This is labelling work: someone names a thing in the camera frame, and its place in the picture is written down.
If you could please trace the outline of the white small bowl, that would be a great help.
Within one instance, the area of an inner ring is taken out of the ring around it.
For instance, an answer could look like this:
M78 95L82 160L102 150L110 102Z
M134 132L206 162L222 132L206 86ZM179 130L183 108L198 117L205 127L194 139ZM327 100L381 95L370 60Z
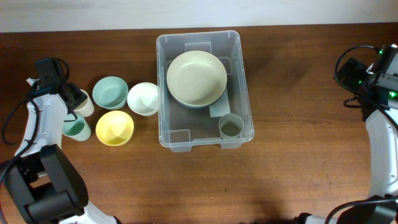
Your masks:
M152 116L159 110L158 86L142 82L134 85L127 96L128 107L141 116Z

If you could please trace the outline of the cream plastic cup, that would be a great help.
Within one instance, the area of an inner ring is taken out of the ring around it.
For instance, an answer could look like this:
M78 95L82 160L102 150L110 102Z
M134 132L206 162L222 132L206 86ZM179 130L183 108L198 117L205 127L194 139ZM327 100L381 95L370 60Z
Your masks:
M74 112L82 115L82 117L89 117L94 112L94 106L89 94L83 89L81 89L81 91L87 96L87 98L74 110Z

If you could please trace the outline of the yellow small bowl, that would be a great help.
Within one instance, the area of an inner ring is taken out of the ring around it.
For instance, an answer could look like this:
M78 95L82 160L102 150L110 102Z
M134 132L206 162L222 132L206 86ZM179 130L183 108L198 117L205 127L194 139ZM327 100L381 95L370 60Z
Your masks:
M123 111L110 111L100 117L95 133L98 140L107 146L122 146L132 138L134 122Z

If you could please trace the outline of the beige bowl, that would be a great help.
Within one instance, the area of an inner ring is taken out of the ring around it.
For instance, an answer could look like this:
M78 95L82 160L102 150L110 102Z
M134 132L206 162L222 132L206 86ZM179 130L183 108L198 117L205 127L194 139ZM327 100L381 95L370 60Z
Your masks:
M223 94L227 73L213 54L192 50L180 54L167 70L167 87L178 100L192 105L206 105Z

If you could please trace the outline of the green plastic cup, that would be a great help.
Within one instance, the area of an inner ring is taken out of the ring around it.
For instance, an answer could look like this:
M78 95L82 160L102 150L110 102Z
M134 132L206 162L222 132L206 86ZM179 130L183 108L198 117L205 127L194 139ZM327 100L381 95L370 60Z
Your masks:
M76 141L86 141L91 136L91 128L80 114L68 114L62 128L62 134Z

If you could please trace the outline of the green small bowl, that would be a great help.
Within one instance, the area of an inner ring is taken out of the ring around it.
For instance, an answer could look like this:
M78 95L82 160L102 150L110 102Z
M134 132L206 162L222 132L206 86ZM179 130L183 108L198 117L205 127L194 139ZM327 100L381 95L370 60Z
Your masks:
M110 76L95 84L92 97L98 106L118 110L126 104L128 92L128 85L122 78Z

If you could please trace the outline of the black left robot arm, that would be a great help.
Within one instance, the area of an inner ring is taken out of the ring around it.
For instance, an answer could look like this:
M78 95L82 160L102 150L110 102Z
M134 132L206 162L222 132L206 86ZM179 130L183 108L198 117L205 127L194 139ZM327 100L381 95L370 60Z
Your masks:
M61 150L67 114L87 96L74 84L37 86L25 99L29 118L1 182L26 223L119 223L88 198L81 175Z

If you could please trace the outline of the grey plastic cup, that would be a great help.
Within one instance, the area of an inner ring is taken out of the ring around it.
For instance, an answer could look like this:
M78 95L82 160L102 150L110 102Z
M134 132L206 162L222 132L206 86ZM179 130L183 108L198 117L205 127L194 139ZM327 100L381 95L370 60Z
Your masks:
M230 113L224 115L219 121L219 131L221 139L236 139L244 128L243 120L240 116Z

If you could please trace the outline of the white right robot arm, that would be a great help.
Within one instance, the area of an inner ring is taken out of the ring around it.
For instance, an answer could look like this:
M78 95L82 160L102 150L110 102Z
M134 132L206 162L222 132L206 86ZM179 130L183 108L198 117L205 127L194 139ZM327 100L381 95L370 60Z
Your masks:
M334 80L357 101L369 135L369 198L344 203L327 217L301 213L293 223L392 223L397 221L397 45L372 47L377 60L367 66L355 58L336 64Z

